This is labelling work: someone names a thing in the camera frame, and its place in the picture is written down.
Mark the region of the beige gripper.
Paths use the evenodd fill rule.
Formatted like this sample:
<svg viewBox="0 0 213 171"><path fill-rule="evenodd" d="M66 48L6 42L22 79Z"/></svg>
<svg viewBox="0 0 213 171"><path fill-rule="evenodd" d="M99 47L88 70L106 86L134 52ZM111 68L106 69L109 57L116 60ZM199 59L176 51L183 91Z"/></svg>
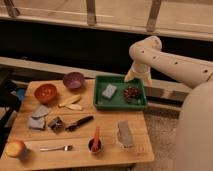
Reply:
<svg viewBox="0 0 213 171"><path fill-rule="evenodd" d="M134 62L131 67L132 71L128 71L126 74L124 81L129 82L134 79L134 76L138 79L145 79L145 83L147 85L152 85L152 78L151 78L151 68L148 65L143 63Z"/></svg>

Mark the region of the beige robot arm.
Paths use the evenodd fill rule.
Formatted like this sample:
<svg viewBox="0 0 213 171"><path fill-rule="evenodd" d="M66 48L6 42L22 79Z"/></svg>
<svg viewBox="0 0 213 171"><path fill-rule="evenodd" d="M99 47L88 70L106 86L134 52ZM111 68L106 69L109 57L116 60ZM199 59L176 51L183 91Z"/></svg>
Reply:
<svg viewBox="0 0 213 171"><path fill-rule="evenodd" d="M126 82L151 85L154 68L191 88L179 116L172 171L213 171L213 62L162 52L157 36L132 44L129 55Z"/></svg>

